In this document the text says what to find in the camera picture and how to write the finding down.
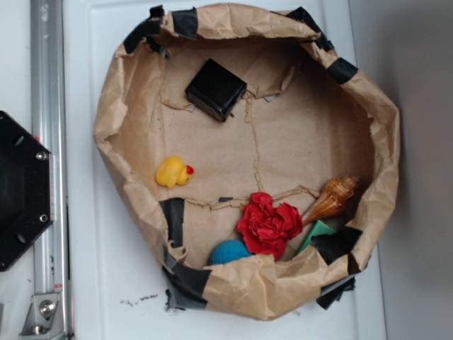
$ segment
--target brown paper bag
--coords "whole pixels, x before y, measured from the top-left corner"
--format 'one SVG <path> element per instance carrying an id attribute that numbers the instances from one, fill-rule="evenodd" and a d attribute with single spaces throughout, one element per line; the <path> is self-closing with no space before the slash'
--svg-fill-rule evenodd
<path id="1" fill-rule="evenodd" d="M 186 110 L 184 90 L 209 58 L 247 83 L 225 123 Z M 238 4 L 167 16 L 152 8 L 115 53 L 94 137 L 182 306 L 279 317 L 362 271 L 394 210 L 398 110 L 337 56 L 302 8 L 287 16 Z M 155 173 L 173 154 L 195 174 L 187 186 L 167 189 Z M 347 175 L 361 177 L 347 226 L 362 233 L 349 254 L 328 265 L 309 246 L 293 257 L 307 227 L 283 261 L 255 255 L 207 265 L 218 243 L 239 238 L 251 193 L 265 191 L 303 213 L 325 182 Z"/>

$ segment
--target teal ball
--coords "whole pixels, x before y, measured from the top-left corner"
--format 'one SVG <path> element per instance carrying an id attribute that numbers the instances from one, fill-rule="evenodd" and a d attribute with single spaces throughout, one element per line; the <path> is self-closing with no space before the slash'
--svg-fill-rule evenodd
<path id="1" fill-rule="evenodd" d="M 210 264 L 226 264 L 244 257 L 252 256 L 246 245 L 237 239 L 223 241 L 212 252 Z"/>

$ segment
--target red flower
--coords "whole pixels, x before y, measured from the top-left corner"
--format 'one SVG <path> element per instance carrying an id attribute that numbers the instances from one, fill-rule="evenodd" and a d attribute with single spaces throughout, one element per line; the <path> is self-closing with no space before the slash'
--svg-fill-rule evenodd
<path id="1" fill-rule="evenodd" d="M 303 228 L 299 211 L 287 203 L 274 208 L 268 193 L 252 193 L 250 203 L 243 211 L 237 230 L 243 235 L 248 251 L 273 254 L 276 261 L 285 252 L 288 240 Z"/>

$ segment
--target orange seashell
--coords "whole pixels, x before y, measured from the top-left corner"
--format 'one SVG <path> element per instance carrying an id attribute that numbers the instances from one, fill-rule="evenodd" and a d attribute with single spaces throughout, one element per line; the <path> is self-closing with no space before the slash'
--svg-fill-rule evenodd
<path id="1" fill-rule="evenodd" d="M 327 182 L 315 203 L 302 215 L 304 226 L 321 218 L 335 217 L 346 211 L 347 201 L 354 196 L 359 180 L 357 176 L 347 176 L 341 180 L 332 178 Z"/>

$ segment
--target black box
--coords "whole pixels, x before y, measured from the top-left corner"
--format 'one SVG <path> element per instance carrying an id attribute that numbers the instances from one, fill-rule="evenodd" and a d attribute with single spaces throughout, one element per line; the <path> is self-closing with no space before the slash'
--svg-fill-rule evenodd
<path id="1" fill-rule="evenodd" d="M 224 122 L 246 89 L 244 81 L 209 59 L 185 92 L 197 107 Z"/>

